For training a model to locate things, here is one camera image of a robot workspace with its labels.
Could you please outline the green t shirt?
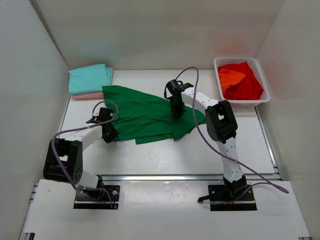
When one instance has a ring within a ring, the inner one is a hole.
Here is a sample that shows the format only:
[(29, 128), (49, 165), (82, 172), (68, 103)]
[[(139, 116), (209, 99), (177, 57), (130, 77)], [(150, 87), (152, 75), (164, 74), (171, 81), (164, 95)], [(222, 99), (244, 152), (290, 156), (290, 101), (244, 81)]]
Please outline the green t shirt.
[(119, 142), (135, 140), (140, 145), (166, 139), (178, 141), (196, 127), (191, 107), (187, 106), (183, 116), (174, 120), (167, 99), (119, 85), (103, 86), (102, 92), (107, 107), (115, 110), (118, 106), (119, 117), (112, 123), (119, 132)]

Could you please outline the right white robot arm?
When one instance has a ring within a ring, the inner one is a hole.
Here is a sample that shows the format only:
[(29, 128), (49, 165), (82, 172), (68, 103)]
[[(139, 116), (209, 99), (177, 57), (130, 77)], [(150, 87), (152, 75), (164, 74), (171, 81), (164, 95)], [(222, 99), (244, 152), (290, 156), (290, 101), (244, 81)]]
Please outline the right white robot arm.
[(187, 112), (185, 104), (193, 106), (205, 115), (206, 129), (209, 137), (216, 142), (222, 154), (224, 186), (216, 193), (200, 197), (199, 202), (212, 197), (213, 201), (234, 201), (247, 187), (246, 177), (238, 163), (236, 150), (236, 131), (238, 124), (230, 103), (218, 101), (197, 92), (190, 83), (180, 80), (169, 81), (164, 88), (164, 98), (170, 102), (170, 111), (177, 121)]

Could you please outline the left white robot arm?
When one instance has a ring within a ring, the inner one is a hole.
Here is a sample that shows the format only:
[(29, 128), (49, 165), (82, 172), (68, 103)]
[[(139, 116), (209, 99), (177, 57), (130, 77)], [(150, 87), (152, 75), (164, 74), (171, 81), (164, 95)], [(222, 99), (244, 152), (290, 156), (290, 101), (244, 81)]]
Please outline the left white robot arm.
[(54, 137), (49, 143), (43, 177), (73, 184), (93, 199), (101, 198), (105, 192), (102, 177), (84, 170), (83, 151), (100, 139), (107, 144), (117, 140), (119, 132), (112, 123), (115, 118), (114, 110), (102, 107), (99, 114), (88, 120), (84, 127), (64, 138)]

